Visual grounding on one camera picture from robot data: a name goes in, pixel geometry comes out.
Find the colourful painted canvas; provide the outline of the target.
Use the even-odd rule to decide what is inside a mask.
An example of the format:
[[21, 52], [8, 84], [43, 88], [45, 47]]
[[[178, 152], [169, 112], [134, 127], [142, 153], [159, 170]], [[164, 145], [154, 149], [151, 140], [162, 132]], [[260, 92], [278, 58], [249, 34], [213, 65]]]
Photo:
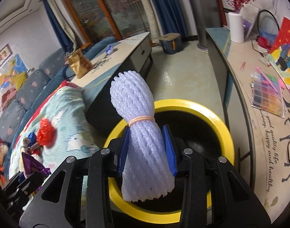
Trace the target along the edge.
[[268, 60], [290, 93], [290, 19], [284, 17]]

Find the red plastic bag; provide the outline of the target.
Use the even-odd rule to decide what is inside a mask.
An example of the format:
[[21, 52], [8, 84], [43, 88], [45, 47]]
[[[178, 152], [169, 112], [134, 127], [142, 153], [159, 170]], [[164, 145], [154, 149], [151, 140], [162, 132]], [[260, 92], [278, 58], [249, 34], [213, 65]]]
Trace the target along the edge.
[[55, 127], [52, 125], [49, 119], [43, 117], [40, 120], [40, 126], [37, 133], [37, 142], [41, 146], [50, 148], [54, 144], [55, 134], [56, 134]]

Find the brown paper bag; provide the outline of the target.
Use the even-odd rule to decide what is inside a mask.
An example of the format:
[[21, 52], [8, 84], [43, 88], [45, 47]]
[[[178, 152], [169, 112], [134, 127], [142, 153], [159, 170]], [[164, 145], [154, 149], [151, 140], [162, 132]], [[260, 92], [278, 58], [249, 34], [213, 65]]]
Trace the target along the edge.
[[81, 49], [77, 49], [69, 56], [68, 63], [78, 79], [85, 76], [93, 68], [92, 63], [84, 56]]

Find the Hello Kitty patterned blanket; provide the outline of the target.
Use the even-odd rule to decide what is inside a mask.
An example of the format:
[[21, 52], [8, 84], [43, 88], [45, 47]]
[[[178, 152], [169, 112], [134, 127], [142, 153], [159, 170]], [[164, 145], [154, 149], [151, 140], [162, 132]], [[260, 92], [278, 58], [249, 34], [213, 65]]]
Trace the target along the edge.
[[38, 115], [30, 120], [21, 133], [10, 157], [8, 170], [10, 178], [23, 170], [21, 158], [23, 139], [31, 132], [38, 132], [42, 118], [48, 119], [56, 130], [53, 145], [44, 146], [40, 156], [44, 167], [49, 168], [51, 172], [54, 172], [69, 156], [77, 159], [87, 158], [99, 150], [85, 117], [81, 89], [74, 83], [63, 81], [44, 101], [38, 109]]

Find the blue curtain left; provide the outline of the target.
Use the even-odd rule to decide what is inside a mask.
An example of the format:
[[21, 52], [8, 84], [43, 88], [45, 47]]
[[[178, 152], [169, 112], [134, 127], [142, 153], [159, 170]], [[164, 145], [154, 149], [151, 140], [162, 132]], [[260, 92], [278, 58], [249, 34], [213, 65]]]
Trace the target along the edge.
[[70, 55], [76, 50], [76, 38], [54, 0], [42, 0], [47, 16], [63, 51]]

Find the wooden framed glass door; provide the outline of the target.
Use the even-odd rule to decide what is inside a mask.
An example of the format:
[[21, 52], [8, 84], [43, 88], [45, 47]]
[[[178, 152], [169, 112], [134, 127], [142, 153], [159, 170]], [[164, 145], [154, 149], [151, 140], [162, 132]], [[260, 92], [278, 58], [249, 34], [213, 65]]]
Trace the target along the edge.
[[149, 31], [141, 0], [64, 0], [80, 33], [88, 43], [106, 37], [126, 39]]

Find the blue plastic bag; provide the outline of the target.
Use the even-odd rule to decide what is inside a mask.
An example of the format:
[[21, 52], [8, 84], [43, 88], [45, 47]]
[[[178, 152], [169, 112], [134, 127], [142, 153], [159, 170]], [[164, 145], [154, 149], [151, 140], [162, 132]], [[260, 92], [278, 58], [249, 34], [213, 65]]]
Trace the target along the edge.
[[37, 136], [36, 136], [35, 132], [31, 132], [28, 135], [28, 140], [30, 141], [28, 144], [28, 147], [33, 146], [37, 142]]

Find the long TV cabinet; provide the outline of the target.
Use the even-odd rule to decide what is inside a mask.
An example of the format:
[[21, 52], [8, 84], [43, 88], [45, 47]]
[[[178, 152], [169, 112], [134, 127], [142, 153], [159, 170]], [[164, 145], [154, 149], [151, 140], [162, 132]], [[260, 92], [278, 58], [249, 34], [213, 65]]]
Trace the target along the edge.
[[226, 28], [207, 28], [206, 39], [225, 123], [235, 146], [235, 166], [263, 204], [273, 227], [289, 227], [289, 92], [282, 90], [282, 117], [254, 107], [256, 69], [274, 78], [276, 71], [264, 63], [251, 41], [232, 42]]

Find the white foam net bundle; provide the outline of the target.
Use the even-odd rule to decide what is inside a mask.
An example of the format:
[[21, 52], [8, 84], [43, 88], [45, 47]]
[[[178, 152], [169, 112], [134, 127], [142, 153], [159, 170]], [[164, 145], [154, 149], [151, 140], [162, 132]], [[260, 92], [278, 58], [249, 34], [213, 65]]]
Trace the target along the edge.
[[119, 73], [110, 87], [111, 103], [130, 128], [122, 173], [122, 198], [127, 202], [158, 199], [175, 187], [162, 132], [154, 120], [154, 98], [135, 71]]

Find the grey tower fan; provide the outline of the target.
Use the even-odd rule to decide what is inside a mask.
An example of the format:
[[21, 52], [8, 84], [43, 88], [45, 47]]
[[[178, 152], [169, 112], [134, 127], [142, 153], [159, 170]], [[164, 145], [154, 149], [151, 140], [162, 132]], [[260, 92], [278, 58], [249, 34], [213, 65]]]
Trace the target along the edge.
[[197, 48], [201, 51], [208, 51], [205, 33], [205, 21], [203, 19], [200, 0], [190, 0], [190, 3], [194, 14], [196, 30], [198, 32]]

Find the white paper towel roll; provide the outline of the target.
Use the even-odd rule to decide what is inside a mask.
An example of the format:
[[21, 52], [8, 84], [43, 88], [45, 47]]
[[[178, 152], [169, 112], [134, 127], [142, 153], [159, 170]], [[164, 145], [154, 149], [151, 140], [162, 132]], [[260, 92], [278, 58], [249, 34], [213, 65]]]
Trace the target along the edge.
[[243, 43], [244, 27], [242, 15], [239, 13], [229, 12], [228, 19], [231, 41], [235, 43]]

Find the colourful wall map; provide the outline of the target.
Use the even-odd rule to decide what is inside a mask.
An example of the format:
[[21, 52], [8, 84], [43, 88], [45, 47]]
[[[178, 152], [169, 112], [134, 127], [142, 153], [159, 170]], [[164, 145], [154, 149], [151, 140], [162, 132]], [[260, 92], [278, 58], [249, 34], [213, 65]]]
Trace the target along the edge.
[[29, 68], [19, 54], [10, 57], [0, 68], [0, 93], [4, 94], [8, 89], [14, 88], [13, 78], [22, 72], [27, 73], [28, 71]]

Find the cross-stitch wall banner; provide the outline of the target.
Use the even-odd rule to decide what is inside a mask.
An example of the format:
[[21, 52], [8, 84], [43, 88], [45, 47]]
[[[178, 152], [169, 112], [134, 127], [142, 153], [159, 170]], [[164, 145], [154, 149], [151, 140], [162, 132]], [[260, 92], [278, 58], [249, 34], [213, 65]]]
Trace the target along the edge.
[[13, 54], [9, 44], [5, 45], [0, 50], [0, 67], [7, 61], [7, 59]]

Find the colourful bead tray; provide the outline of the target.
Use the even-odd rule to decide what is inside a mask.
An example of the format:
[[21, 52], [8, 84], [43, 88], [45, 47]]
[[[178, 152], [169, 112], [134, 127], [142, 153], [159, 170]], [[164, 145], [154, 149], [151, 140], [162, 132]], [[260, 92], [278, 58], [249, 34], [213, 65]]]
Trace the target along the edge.
[[255, 70], [252, 75], [251, 106], [284, 118], [284, 102], [278, 79]]

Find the blue white wrapper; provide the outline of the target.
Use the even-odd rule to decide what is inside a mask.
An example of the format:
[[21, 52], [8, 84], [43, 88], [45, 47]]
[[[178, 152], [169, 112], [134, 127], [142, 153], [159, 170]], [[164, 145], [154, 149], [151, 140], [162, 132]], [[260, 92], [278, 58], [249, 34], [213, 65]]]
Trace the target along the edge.
[[106, 50], [106, 55], [107, 56], [111, 55], [113, 51], [114, 51], [114, 47], [112, 45], [109, 45]]

